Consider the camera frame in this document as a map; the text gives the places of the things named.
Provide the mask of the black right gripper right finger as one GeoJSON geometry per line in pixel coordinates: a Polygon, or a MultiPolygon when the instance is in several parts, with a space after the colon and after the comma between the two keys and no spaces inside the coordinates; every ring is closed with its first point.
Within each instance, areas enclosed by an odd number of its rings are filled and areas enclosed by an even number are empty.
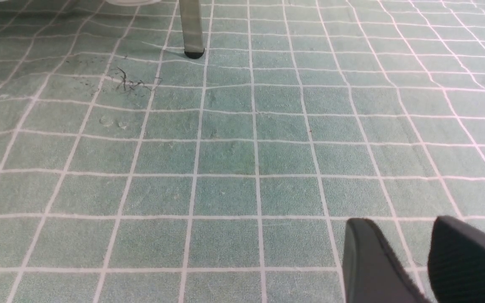
{"type": "Polygon", "coordinates": [[[485,232],[450,215],[436,218],[427,263],[439,303],[485,303],[485,232]]]}

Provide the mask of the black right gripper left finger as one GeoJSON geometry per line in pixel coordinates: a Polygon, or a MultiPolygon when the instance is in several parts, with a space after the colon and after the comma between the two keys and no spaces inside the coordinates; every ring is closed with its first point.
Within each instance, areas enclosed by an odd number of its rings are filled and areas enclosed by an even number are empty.
{"type": "Polygon", "coordinates": [[[342,260],[347,303],[428,303],[371,219],[346,221],[342,260]]]}

